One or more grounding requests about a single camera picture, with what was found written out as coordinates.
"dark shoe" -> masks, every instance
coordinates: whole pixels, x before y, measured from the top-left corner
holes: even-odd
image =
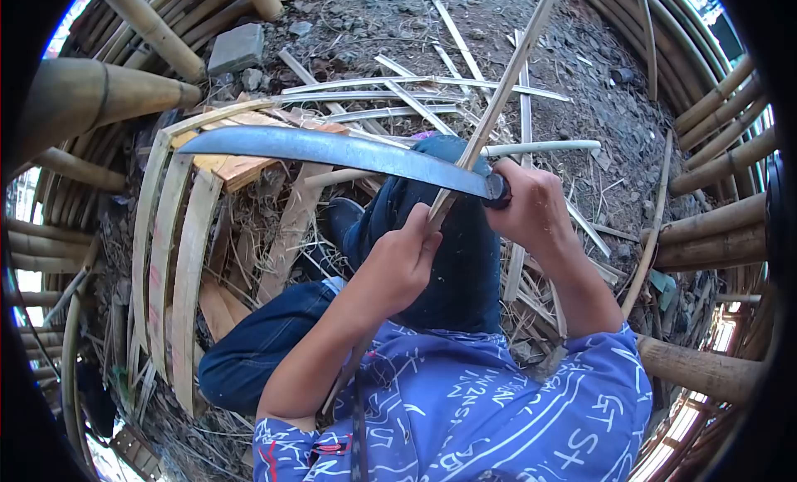
[[[342,248],[346,232],[363,217],[365,209],[354,200],[337,197],[329,201],[327,215],[327,240]]]

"jeans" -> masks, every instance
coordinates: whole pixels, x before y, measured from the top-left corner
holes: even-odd
[[[455,162],[465,146],[461,138],[435,136],[413,149]],[[473,171],[489,172],[483,158]],[[416,203],[431,205],[437,193],[436,186],[387,178],[339,245],[352,268],[356,271],[363,264],[384,233],[402,228]],[[468,195],[457,198],[441,232],[443,242],[432,264],[429,286],[394,319],[417,329],[501,333],[500,246],[481,200]],[[254,415],[274,369],[324,315],[334,297],[335,292],[323,282],[295,284],[247,316],[199,363],[199,388],[204,396],[220,408]]]

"blade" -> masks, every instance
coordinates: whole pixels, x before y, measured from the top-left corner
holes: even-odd
[[[493,200],[484,177],[426,154],[318,130],[271,126],[220,127],[200,134],[179,154],[287,158],[351,167],[421,181]]]

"blue shirt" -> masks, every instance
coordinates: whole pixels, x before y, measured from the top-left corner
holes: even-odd
[[[570,339],[540,384],[502,335],[385,323],[360,364],[369,479],[470,481],[490,471],[499,480],[625,480],[652,397],[635,340],[624,323]],[[349,384],[323,433],[260,420],[255,482],[349,480],[352,398]]]

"knife handle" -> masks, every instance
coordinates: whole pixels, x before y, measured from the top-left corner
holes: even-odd
[[[489,208],[507,208],[509,201],[512,200],[512,189],[509,188],[509,182],[500,174],[490,173],[484,178],[487,184],[488,198],[482,198],[484,207]]]

